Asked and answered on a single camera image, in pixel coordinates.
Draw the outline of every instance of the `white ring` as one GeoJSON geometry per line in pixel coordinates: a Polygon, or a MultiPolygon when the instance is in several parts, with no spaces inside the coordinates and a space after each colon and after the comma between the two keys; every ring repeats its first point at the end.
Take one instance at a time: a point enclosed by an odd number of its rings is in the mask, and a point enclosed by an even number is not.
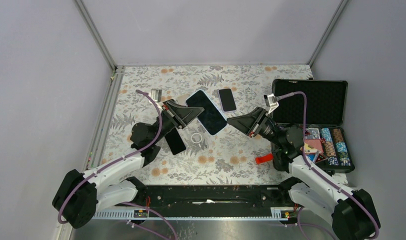
{"type": "Polygon", "coordinates": [[[192,142],[193,144],[199,144],[199,143],[202,142],[202,140],[203,140],[203,137],[202,137],[202,135],[201,135],[200,133],[198,133],[198,132],[195,132],[195,133],[193,133],[193,134],[191,135],[191,142],[192,142]],[[193,139],[193,136],[194,136],[194,135],[200,136],[200,140],[194,141],[194,139],[193,139]]]}

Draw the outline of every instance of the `phone screen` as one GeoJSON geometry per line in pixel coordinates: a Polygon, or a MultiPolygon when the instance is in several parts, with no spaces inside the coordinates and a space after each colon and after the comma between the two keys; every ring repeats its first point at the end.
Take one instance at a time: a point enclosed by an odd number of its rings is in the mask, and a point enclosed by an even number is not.
{"type": "Polygon", "coordinates": [[[198,90],[185,103],[189,107],[203,107],[204,111],[197,117],[210,135],[215,135],[227,126],[222,113],[216,108],[204,91],[198,90]]]}
{"type": "Polygon", "coordinates": [[[233,91],[231,89],[220,89],[218,91],[220,104],[222,105],[222,110],[225,113],[232,112],[237,110],[236,102],[234,101],[233,91]]]}
{"type": "Polygon", "coordinates": [[[177,155],[187,149],[176,128],[168,132],[168,134],[164,136],[164,139],[166,139],[172,155],[177,155]]]}

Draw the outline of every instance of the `white phone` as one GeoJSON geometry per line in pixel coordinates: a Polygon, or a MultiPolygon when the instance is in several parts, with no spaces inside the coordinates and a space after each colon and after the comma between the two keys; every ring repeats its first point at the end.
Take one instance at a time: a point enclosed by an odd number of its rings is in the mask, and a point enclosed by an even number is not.
{"type": "Polygon", "coordinates": [[[221,111],[218,110],[205,91],[196,91],[185,100],[185,104],[189,107],[204,108],[204,111],[197,119],[210,135],[216,135],[227,126],[227,119],[221,111]]]}

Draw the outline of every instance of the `red clip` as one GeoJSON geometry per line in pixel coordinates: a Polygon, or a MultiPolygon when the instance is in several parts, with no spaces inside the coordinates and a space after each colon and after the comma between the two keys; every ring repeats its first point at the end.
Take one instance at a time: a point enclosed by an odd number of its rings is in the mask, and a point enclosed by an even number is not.
{"type": "Polygon", "coordinates": [[[266,155],[266,156],[255,157],[255,158],[254,158],[254,161],[255,161],[257,164],[263,164],[263,163],[266,163],[266,162],[271,161],[271,160],[273,160],[273,159],[274,159],[274,156],[272,155],[272,153],[269,153],[269,154],[266,155]]]}

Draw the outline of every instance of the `poker chip case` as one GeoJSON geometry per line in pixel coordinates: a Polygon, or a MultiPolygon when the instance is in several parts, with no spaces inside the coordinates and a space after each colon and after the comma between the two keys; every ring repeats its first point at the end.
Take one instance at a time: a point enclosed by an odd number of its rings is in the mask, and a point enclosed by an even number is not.
{"type": "MultiPolygon", "coordinates": [[[[272,82],[272,93],[275,96],[297,91],[306,94],[306,128],[319,132],[317,137],[322,140],[322,150],[328,160],[320,161],[317,165],[329,173],[350,173],[355,169],[341,128],[347,88],[347,81],[275,79],[272,82]]],[[[301,95],[288,97],[280,101],[271,117],[280,126],[302,125],[303,107],[301,95]]]]}

